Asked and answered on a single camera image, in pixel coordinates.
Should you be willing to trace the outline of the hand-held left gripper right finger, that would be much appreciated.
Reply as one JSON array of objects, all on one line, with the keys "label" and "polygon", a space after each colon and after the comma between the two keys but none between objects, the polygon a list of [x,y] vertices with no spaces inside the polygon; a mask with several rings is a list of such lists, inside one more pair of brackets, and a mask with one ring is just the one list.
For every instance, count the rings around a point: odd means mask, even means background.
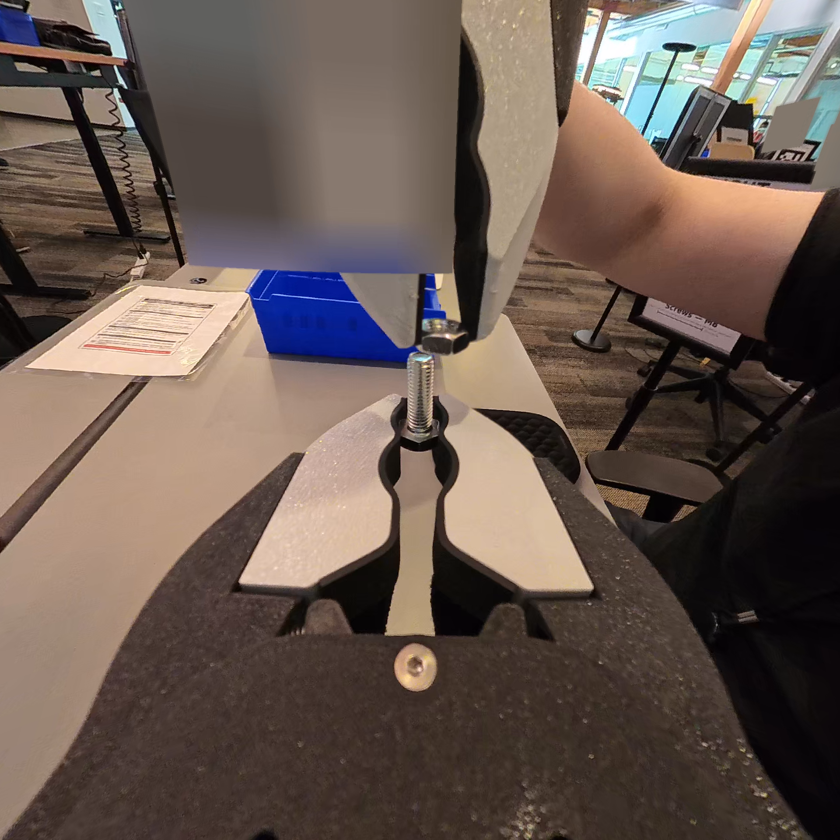
[{"label": "hand-held left gripper right finger", "polygon": [[534,457],[451,395],[438,399],[434,584],[450,601],[585,598],[594,584]]}]

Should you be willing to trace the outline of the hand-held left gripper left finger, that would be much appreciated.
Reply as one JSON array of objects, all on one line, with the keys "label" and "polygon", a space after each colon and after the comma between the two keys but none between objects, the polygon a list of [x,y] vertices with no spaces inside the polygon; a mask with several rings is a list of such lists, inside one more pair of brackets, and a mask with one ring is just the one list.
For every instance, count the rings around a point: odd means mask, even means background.
[{"label": "hand-held left gripper left finger", "polygon": [[392,593],[402,401],[387,395],[309,445],[238,579],[243,592],[312,598],[371,571],[359,598]]}]

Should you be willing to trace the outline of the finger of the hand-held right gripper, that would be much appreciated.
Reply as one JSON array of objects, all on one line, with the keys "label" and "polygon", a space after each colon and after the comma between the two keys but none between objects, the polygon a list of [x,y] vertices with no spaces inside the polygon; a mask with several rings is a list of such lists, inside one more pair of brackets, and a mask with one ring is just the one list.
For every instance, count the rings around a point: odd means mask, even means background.
[{"label": "finger of the hand-held right gripper", "polygon": [[384,334],[400,349],[423,333],[423,276],[344,272],[343,281]]},{"label": "finger of the hand-held right gripper", "polygon": [[490,336],[512,294],[545,196],[559,131],[550,2],[463,2],[476,70],[476,126],[465,147],[479,164],[476,233],[460,236],[461,321]]}]

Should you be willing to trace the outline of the steel hex nut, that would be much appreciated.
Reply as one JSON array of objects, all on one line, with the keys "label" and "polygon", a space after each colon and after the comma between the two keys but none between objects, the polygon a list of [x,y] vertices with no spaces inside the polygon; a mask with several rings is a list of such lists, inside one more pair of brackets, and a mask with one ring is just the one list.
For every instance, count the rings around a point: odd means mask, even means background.
[{"label": "steel hex nut", "polygon": [[453,355],[469,346],[468,330],[458,321],[448,318],[426,318],[422,322],[419,347],[426,353]]}]

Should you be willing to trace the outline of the steel hex bolt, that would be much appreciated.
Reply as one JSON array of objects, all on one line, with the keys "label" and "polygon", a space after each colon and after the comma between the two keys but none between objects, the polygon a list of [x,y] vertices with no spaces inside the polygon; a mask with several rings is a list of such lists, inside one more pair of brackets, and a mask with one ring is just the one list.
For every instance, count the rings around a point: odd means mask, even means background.
[{"label": "steel hex bolt", "polygon": [[395,429],[400,446],[427,452],[438,445],[449,417],[434,393],[436,360],[433,354],[416,350],[406,361],[406,399],[395,411]]}]

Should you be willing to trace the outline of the person's right forearm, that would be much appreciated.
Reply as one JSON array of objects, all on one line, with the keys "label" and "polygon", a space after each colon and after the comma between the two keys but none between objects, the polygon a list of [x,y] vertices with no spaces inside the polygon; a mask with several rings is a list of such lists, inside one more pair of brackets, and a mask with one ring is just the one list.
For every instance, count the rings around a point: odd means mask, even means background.
[{"label": "person's right forearm", "polygon": [[674,171],[576,81],[533,241],[623,288],[762,340],[822,199]]}]

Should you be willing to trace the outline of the blue plastic bin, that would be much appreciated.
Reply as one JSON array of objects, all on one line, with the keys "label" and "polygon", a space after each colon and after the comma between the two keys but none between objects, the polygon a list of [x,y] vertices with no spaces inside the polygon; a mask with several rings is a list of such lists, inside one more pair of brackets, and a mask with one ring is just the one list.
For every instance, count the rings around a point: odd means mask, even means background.
[{"label": "blue plastic bin", "polygon": [[1,3],[1,42],[21,46],[40,46],[34,19],[24,7]]},{"label": "blue plastic bin", "polygon": [[248,287],[270,354],[403,363],[339,273],[263,269]]}]

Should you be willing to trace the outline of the black textured wrist pad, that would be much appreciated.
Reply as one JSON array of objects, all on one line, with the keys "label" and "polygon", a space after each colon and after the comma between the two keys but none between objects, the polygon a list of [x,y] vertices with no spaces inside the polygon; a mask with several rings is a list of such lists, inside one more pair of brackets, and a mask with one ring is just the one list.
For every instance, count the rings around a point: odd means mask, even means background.
[{"label": "black textured wrist pad", "polygon": [[506,430],[532,457],[545,459],[571,484],[581,477],[581,462],[561,425],[551,418],[528,412],[479,408],[477,412]]}]

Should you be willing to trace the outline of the black floor lamp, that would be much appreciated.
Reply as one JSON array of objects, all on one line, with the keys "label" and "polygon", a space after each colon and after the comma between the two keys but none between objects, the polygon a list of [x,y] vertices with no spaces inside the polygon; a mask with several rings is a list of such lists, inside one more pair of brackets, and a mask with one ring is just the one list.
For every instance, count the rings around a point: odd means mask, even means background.
[{"label": "black floor lamp", "polygon": [[681,88],[685,87],[686,62],[693,67],[697,45],[684,40],[667,41],[658,50],[645,57],[638,78],[639,105],[641,107],[641,134],[646,141],[656,146],[658,137],[664,131],[660,123],[673,109]]}]

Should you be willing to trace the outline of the black office chair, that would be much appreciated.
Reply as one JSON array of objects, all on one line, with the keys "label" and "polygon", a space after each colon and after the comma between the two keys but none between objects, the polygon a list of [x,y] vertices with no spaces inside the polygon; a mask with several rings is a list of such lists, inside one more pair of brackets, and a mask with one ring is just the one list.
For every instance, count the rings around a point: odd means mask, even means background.
[{"label": "black office chair", "polygon": [[702,464],[625,450],[595,451],[585,465],[597,485],[647,498],[643,518],[672,522],[683,507],[697,508],[724,483]]}]

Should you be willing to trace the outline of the black computer monitor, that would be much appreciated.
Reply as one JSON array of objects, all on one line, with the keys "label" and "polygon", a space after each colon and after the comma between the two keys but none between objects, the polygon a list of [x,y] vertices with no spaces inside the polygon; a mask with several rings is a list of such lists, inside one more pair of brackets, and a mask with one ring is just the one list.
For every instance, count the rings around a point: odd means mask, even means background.
[{"label": "black computer monitor", "polygon": [[668,168],[678,171],[687,159],[699,156],[731,104],[729,97],[698,86],[689,95],[659,159]]}]

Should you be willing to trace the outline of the paper sheet in plastic sleeve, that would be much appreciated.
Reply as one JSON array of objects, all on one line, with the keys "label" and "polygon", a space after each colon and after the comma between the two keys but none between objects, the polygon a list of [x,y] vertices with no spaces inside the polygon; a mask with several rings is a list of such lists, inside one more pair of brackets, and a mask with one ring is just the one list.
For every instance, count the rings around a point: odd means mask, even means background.
[{"label": "paper sheet in plastic sleeve", "polygon": [[243,291],[133,286],[26,366],[180,379],[200,368],[248,304]]}]

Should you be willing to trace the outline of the black case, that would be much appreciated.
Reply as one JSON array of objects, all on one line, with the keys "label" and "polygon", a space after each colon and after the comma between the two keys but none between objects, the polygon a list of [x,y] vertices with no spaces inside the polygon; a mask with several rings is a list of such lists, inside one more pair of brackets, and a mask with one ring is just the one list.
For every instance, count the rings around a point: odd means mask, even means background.
[{"label": "black case", "polygon": [[112,57],[110,43],[89,29],[63,20],[32,17],[38,42],[49,49]]}]

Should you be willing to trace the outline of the black stanchion post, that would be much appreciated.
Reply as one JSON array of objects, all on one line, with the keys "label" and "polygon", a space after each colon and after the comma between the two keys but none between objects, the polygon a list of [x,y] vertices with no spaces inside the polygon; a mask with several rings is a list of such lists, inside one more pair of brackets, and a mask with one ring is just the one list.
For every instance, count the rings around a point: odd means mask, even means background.
[{"label": "black stanchion post", "polygon": [[579,349],[597,354],[605,354],[610,352],[612,349],[612,342],[609,337],[603,333],[603,328],[618,299],[624,292],[624,289],[615,283],[612,283],[612,287],[612,295],[605,304],[604,309],[601,312],[601,316],[596,322],[594,328],[579,329],[572,333],[571,340]]}]

